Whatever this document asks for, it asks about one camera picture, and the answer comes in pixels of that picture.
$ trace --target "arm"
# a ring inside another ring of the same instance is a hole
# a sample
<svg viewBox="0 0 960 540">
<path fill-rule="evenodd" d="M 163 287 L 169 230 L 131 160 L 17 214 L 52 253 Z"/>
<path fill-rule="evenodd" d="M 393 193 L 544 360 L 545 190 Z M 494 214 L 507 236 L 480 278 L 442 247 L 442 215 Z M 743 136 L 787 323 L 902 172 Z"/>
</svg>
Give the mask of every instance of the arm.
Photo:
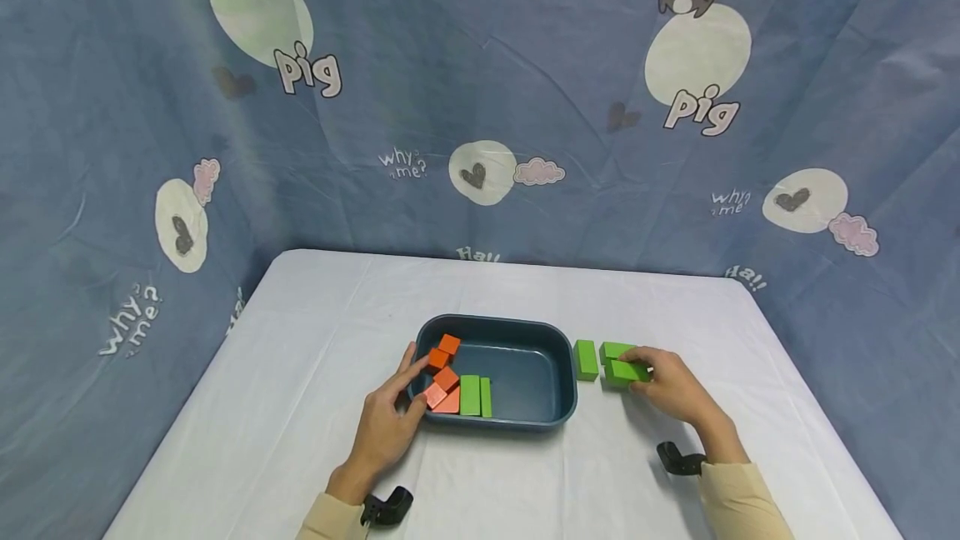
<svg viewBox="0 0 960 540">
<path fill-rule="evenodd" d="M 303 520 L 297 540 L 364 540 L 368 528 L 360 523 L 364 498 L 380 475 L 403 457 L 426 412 L 426 399 L 417 396 L 405 414 L 397 412 L 397 400 L 426 366 L 426 358 L 412 363 L 411 343 L 397 373 L 367 395 L 353 450 L 343 465 L 330 474 L 327 491 L 317 497 Z"/>
<path fill-rule="evenodd" d="M 687 422 L 699 435 L 707 453 L 700 498 L 717 540 L 793 540 L 763 476 L 740 442 L 737 426 L 687 364 L 674 352 L 645 346 L 620 359 L 651 365 L 652 381 L 634 382 L 631 390 L 671 418 Z"/>
</svg>

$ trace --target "black clamp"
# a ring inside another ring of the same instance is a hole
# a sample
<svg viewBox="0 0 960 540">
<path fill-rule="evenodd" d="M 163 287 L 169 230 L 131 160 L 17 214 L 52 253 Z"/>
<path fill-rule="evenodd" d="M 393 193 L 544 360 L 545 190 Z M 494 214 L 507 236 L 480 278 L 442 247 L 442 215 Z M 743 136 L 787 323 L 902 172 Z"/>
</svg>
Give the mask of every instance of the black clamp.
<svg viewBox="0 0 960 540">
<path fill-rule="evenodd" d="M 398 526 L 404 517 L 406 517 L 407 511 L 410 510 L 410 506 L 413 503 L 414 495 L 403 486 L 394 488 L 393 494 L 390 495 L 390 498 L 387 498 L 386 502 L 381 501 L 380 498 L 372 494 L 368 494 L 367 497 L 364 498 L 364 502 L 362 502 L 364 509 L 360 516 L 360 523 L 362 526 L 370 523 L 372 528 Z"/>
<path fill-rule="evenodd" d="M 657 446 L 657 454 L 666 473 L 674 476 L 699 476 L 701 465 L 707 461 L 706 454 L 699 452 L 683 456 L 673 442 L 662 442 Z"/>
</svg>

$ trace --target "tray rim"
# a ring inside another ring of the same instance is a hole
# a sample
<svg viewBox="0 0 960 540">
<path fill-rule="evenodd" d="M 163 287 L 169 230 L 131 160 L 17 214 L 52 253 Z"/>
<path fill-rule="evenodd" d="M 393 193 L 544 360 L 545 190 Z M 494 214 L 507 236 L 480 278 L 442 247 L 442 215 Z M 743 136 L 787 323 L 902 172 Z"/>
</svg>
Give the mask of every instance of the tray rim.
<svg viewBox="0 0 960 540">
<path fill-rule="evenodd" d="M 574 412 L 577 410 L 577 403 L 579 403 L 580 400 L 579 392 L 577 391 L 577 376 L 576 372 L 574 371 L 575 364 L 573 358 L 573 346 L 570 345 L 570 338 L 567 337 L 566 333 L 561 331 L 560 327 L 557 327 L 551 323 L 546 323 L 545 321 L 535 321 L 532 319 L 490 317 L 490 315 L 473 315 L 467 313 L 447 312 L 434 315 L 434 317 L 431 317 L 424 322 L 424 324 L 421 326 L 421 329 L 419 329 L 417 332 L 417 350 L 419 349 L 419 345 L 421 345 L 421 340 L 423 339 L 423 330 L 425 330 L 434 321 L 442 318 L 484 319 L 487 321 L 502 321 L 505 323 L 534 324 L 553 330 L 558 334 L 558 336 L 560 336 L 560 338 L 563 339 L 563 345 L 566 346 L 567 355 L 569 356 L 570 370 L 567 373 L 569 374 L 570 381 L 572 383 L 571 388 L 573 388 L 573 401 L 570 403 L 570 408 L 566 413 L 551 421 L 518 421 L 516 419 L 499 419 L 496 417 L 461 417 L 460 415 L 452 415 L 448 413 L 430 412 L 430 410 L 427 410 L 427 412 L 424 414 L 424 419 L 435 423 L 449 423 L 467 427 L 499 428 L 499 430 L 518 430 L 527 432 L 551 432 L 557 430 L 557 428 L 560 428 L 569 418 L 573 417 Z M 414 400 L 412 382 L 410 382 L 410 384 L 407 386 L 407 397 L 411 401 Z"/>
</svg>

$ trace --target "hand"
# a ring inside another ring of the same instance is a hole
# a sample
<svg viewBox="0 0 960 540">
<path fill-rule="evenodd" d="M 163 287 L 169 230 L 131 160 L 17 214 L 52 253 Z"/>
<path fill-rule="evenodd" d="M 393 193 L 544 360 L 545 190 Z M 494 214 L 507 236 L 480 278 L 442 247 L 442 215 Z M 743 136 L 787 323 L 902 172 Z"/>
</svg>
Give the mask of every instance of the hand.
<svg viewBox="0 0 960 540">
<path fill-rule="evenodd" d="M 634 346 L 620 361 L 639 361 L 654 368 L 651 382 L 633 382 L 633 393 L 643 395 L 652 405 L 671 418 L 686 421 L 695 428 L 718 418 L 723 410 L 675 352 L 649 346 Z"/>
<path fill-rule="evenodd" d="M 630 389 L 671 418 L 693 426 L 710 463 L 750 463 L 733 420 L 675 352 L 634 346 L 620 361 L 639 361 L 654 368 L 651 382 L 633 382 Z"/>
<path fill-rule="evenodd" d="M 397 463 L 410 448 L 426 412 L 426 397 L 417 395 L 404 414 L 398 412 L 397 400 L 428 363 L 427 357 L 411 363 L 415 352 L 416 346 L 411 342 L 397 373 L 367 395 L 353 450 L 347 461 L 330 476 L 327 485 L 330 496 L 347 504 L 361 504 L 373 490 L 380 474 Z"/>
</svg>

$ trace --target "orange block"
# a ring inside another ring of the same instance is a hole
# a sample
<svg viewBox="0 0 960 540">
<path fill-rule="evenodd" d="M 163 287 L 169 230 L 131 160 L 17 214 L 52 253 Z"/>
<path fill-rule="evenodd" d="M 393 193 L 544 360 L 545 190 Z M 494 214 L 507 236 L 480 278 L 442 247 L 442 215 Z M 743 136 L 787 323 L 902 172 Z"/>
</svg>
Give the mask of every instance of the orange block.
<svg viewBox="0 0 960 540">
<path fill-rule="evenodd" d="M 433 408 L 434 413 L 452 413 L 457 415 L 460 413 L 460 387 L 455 387 L 452 392 L 447 395 L 447 398 L 443 399 L 443 402 L 440 405 L 437 405 Z"/>
<path fill-rule="evenodd" d="M 443 388 L 445 393 L 449 393 L 450 390 L 453 390 L 453 387 L 460 383 L 460 376 L 449 367 L 444 367 L 433 377 L 433 381 L 437 386 Z"/>
<path fill-rule="evenodd" d="M 455 357 L 457 355 L 457 349 L 460 348 L 460 338 L 450 336 L 449 333 L 444 333 L 443 337 L 440 338 L 440 347 L 438 348 L 450 357 Z"/>
<path fill-rule="evenodd" d="M 431 409 L 435 409 L 437 405 L 447 399 L 447 393 L 443 391 L 443 388 L 437 386 L 436 383 L 431 383 L 430 387 L 426 389 L 423 393 L 426 395 L 426 406 Z"/>
<path fill-rule="evenodd" d="M 426 370 L 428 370 L 430 373 L 437 373 L 441 369 L 445 368 L 448 363 L 450 363 L 449 352 L 431 348 L 430 353 L 427 356 Z"/>
</svg>

